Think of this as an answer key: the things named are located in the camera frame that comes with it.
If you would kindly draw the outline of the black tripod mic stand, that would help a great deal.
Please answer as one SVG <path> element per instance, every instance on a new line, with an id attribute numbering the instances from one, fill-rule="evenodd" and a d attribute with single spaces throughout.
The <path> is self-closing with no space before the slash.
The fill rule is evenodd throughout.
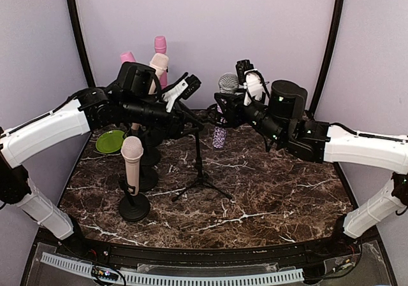
<path id="1" fill-rule="evenodd" d="M 197 114 L 195 114 L 191 109 L 189 109 L 184 103 L 180 101 L 176 104 L 177 108 L 183 112 L 185 115 L 185 121 L 187 123 L 192 124 L 191 134 L 194 134 L 195 139 L 195 147 L 196 147 L 196 158 L 194 163 L 194 168 L 197 170 L 198 174 L 194 181 L 185 187 L 179 194 L 174 196 L 171 201 L 176 202 L 179 198 L 186 193 L 188 190 L 193 189 L 195 187 L 204 187 L 208 189 L 213 189 L 222 194 L 229 200 L 233 199 L 233 196 L 227 192 L 222 191 L 220 188 L 216 187 L 211 180 L 211 177 L 208 173 L 203 171 L 203 161 L 201 157 L 201 147 L 200 147 L 200 132 L 204 129 L 203 122 L 198 118 Z"/>

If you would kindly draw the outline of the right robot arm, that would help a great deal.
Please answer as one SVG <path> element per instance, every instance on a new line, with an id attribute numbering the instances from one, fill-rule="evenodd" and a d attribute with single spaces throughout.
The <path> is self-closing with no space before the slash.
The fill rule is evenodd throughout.
<path id="1" fill-rule="evenodd" d="M 248 85 L 240 95 L 214 95 L 224 119 L 224 126 L 249 124 L 265 141 L 307 162 L 349 162 L 392 172 L 384 187 L 357 209 L 336 221 L 326 252 L 338 257 L 349 248 L 350 240 L 359 238 L 388 215 L 407 211 L 407 137 L 354 131 L 338 122 L 303 119 L 307 91 L 287 80 L 272 83 L 269 102 L 251 94 Z"/>

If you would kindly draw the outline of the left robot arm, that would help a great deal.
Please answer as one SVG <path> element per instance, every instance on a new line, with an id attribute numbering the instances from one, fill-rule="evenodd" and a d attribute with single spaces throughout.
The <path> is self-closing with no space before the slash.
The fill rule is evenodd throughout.
<path id="1" fill-rule="evenodd" d="M 106 88 L 80 90 L 60 107 L 1 133 L 1 201 L 21 208 L 65 241 L 64 246 L 76 258 L 84 258 L 90 252 L 89 242 L 81 237 L 74 219 L 35 187 L 23 163 L 66 139 L 110 124 L 130 123 L 159 127 L 171 139 L 186 136 L 186 124 L 203 129 L 196 115 L 182 103 L 168 109 L 166 102 L 153 96 L 140 99 Z"/>

